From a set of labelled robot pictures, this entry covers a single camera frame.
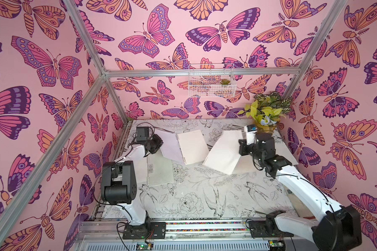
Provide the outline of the CAMP spiral notebook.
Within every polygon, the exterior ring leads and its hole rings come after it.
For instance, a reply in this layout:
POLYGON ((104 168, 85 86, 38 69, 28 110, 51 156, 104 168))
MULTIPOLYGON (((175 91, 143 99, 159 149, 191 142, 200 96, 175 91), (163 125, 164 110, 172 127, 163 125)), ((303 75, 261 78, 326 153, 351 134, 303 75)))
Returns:
POLYGON ((156 133, 163 141, 160 148, 163 157, 172 161, 191 165, 203 162, 209 154, 200 130, 178 134, 157 130, 156 133))

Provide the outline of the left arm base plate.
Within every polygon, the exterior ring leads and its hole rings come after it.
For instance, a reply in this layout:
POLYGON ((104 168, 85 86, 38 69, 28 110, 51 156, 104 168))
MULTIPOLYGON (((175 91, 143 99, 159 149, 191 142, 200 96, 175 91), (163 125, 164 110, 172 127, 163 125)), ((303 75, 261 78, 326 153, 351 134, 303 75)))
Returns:
POLYGON ((166 234, 165 222, 151 222, 142 225, 126 225, 123 239, 164 239, 166 234))

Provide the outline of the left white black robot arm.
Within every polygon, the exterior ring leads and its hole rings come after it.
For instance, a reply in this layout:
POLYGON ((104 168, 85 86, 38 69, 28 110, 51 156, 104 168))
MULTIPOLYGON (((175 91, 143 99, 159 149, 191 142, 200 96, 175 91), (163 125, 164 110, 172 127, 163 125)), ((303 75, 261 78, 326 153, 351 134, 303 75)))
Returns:
POLYGON ((147 211, 136 201, 138 186, 134 161, 157 153, 162 145, 155 127, 147 122, 140 123, 127 153, 103 165, 101 200, 106 205, 120 207, 132 227, 148 224, 147 211))

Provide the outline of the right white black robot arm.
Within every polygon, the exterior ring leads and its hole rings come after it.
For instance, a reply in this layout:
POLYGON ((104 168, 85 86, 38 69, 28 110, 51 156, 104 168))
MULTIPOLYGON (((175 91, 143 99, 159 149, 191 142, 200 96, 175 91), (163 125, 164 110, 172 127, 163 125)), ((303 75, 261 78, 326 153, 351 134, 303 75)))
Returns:
POLYGON ((343 206, 309 182, 297 168, 275 150, 268 133, 247 133, 239 139, 239 154, 250 155, 261 170, 289 188, 315 217, 291 216, 283 210, 266 215, 266 232, 290 233, 314 243, 321 251, 349 251, 362 244, 361 216, 352 206, 343 206))

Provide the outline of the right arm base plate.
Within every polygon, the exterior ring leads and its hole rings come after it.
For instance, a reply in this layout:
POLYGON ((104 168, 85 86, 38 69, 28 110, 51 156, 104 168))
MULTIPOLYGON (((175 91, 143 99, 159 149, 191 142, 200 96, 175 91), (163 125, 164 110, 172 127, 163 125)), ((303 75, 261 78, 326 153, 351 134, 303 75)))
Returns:
POLYGON ((281 237, 294 237, 294 234, 288 232, 282 232, 277 228, 269 228, 267 227, 266 221, 254 221, 254 220, 247 220, 246 228, 250 231, 250 235, 252 238, 281 238, 281 237))

